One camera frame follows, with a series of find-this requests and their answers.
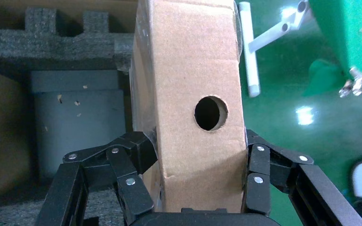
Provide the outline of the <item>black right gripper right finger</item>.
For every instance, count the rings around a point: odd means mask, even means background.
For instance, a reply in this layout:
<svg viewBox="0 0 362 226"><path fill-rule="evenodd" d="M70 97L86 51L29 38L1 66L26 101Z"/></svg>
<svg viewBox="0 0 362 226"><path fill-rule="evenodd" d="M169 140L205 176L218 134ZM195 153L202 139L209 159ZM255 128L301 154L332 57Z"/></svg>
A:
<svg viewBox="0 0 362 226"><path fill-rule="evenodd" d="M269 217L271 186L288 195L304 226L362 226L362 217L306 154L270 144L246 130L242 212Z"/></svg>

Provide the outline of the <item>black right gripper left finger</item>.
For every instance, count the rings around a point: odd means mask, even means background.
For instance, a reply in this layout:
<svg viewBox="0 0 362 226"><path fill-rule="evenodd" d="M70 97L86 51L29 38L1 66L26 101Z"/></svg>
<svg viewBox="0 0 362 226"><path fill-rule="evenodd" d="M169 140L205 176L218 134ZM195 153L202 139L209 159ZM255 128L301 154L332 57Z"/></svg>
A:
<svg viewBox="0 0 362 226"><path fill-rule="evenodd" d="M124 223L129 226L153 211L154 203L140 174L155 162L156 153L142 132L126 133L110 143L69 152L63 157L35 221L38 226L96 226L85 218L90 190L113 187Z"/></svg>

